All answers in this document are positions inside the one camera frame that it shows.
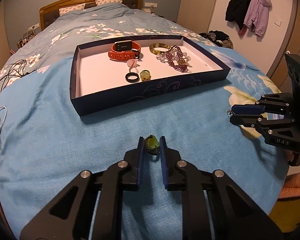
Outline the orange sleeve forearm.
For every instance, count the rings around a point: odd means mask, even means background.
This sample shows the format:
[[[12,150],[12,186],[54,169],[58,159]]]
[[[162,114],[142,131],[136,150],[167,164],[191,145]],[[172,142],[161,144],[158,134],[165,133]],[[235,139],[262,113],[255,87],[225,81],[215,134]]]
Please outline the orange sleeve forearm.
[[[279,199],[297,197],[300,197],[300,173],[287,176],[279,195]]]

